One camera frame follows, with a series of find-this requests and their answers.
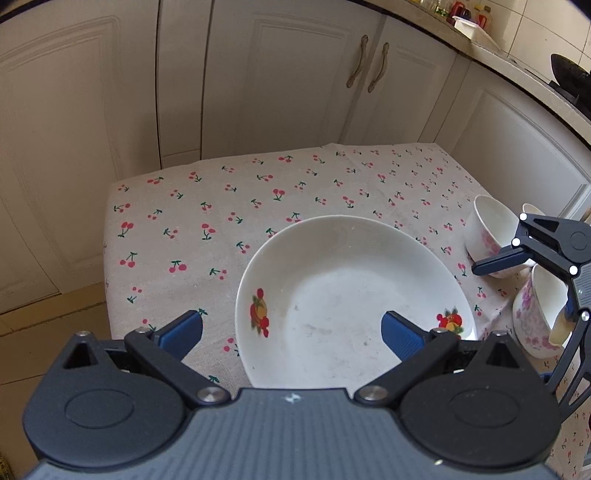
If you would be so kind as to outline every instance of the white tile wall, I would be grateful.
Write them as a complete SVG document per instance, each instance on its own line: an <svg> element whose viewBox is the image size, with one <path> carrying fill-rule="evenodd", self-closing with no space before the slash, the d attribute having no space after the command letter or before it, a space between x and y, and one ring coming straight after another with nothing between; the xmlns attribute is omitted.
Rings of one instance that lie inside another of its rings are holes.
<svg viewBox="0 0 591 480"><path fill-rule="evenodd" d="M494 3L502 5L503 7L508 8L509 10L513 10L514 12L517 12L519 14L523 14L523 10L525 9L525 4L527 3L527 0L494 0Z"/></svg>
<svg viewBox="0 0 591 480"><path fill-rule="evenodd" d="M521 15L494 2L486 1L484 4L491 8L492 28L490 35L492 39L501 50L509 53L521 22Z"/></svg>
<svg viewBox="0 0 591 480"><path fill-rule="evenodd" d="M529 0L524 17L539 23L583 50L589 33L589 19L569 0Z"/></svg>
<svg viewBox="0 0 591 480"><path fill-rule="evenodd" d="M580 50L565 39L527 17L523 17L521 20L509 53L549 79L554 78L550 64L551 54L558 53L577 64L582 55Z"/></svg>
<svg viewBox="0 0 591 480"><path fill-rule="evenodd" d="M585 55L584 53L583 53L583 55L581 56L581 60L580 60L580 62L579 62L579 66L580 66L580 67L581 67L583 70L585 70L585 71L587 71L587 72L588 72L589 70L591 70L591 59L590 59L590 58L589 58L587 55Z"/></svg>

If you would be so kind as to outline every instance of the pink floral bowl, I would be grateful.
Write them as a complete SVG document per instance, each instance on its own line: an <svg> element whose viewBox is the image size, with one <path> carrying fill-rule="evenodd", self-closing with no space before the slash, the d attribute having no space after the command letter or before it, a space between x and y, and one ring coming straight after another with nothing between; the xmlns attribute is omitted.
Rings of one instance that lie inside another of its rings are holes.
<svg viewBox="0 0 591 480"><path fill-rule="evenodd" d="M466 222L464 242L466 250L474 262L496 255L501 247L511 244L517 230L519 219L498 200L488 195L478 195L472 202L472 213ZM508 278L534 261L507 268L491 274L495 278Z"/></svg>
<svg viewBox="0 0 591 480"><path fill-rule="evenodd" d="M556 317L566 304L567 290L561 280L535 265L515 297L513 327L521 346L530 355L549 358L562 354L563 347L550 344L548 337Z"/></svg>

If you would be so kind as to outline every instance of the ceramic bowl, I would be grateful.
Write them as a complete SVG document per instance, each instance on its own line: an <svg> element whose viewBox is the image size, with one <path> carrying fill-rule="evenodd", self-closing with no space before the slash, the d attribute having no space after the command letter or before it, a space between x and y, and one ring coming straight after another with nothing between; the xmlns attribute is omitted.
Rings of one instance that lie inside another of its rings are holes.
<svg viewBox="0 0 591 480"><path fill-rule="evenodd" d="M562 347L551 345L548 337L556 317L566 304L567 291L564 282L536 265L515 297L513 327L517 339L530 355L549 358L561 354Z"/></svg>
<svg viewBox="0 0 591 480"><path fill-rule="evenodd" d="M505 205L488 195L478 195L472 202L472 212L466 221L464 241L466 250L474 262L496 255L502 247L511 244L519 218ZM507 278L535 263L528 260L516 267L507 268L491 276Z"/></svg>
<svg viewBox="0 0 591 480"><path fill-rule="evenodd" d="M430 330L454 308L456 333L475 339L466 297L430 250L375 220L317 217L279 232L251 259L236 340L254 387L352 394L400 362L381 337L386 311Z"/></svg>

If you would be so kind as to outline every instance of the cabinet handle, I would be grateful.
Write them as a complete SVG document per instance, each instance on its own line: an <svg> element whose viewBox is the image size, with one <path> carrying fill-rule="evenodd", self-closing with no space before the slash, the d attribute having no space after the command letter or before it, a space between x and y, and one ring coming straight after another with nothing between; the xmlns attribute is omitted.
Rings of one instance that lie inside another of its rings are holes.
<svg viewBox="0 0 591 480"><path fill-rule="evenodd" d="M386 69L388 68L388 50L390 49L390 44L386 42L384 47L382 48L382 68L379 70L378 76L374 78L368 87L368 93L374 91L375 86L381 80L381 78L386 73Z"/></svg>
<svg viewBox="0 0 591 480"><path fill-rule="evenodd" d="M351 74L349 80L347 80L347 88L351 88L353 86L353 83L355 82L357 75L359 75L361 73L361 70L363 70L363 63L365 62L365 46L368 44L368 41L369 38L367 35L361 37L361 58L359 59L359 65L357 65L357 68Z"/></svg>

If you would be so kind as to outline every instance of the white bowl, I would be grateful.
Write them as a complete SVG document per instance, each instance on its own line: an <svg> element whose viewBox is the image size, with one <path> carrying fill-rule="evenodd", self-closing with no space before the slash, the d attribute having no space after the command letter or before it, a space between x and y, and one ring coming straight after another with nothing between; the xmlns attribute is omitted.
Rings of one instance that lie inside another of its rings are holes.
<svg viewBox="0 0 591 480"><path fill-rule="evenodd" d="M238 289L236 340L254 387L352 394L400 362L382 341L386 311L430 330L453 308L461 337L475 339L466 297L430 250L375 220L317 217L276 234L251 259Z"/></svg>
<svg viewBox="0 0 591 480"><path fill-rule="evenodd" d="M517 215L501 202L488 195L477 195L472 202L472 213L464 230L466 250L471 259L478 262L496 255L502 247L510 245L518 224ZM492 273L491 276L508 278L534 265L533 260L528 260L521 265Z"/></svg>

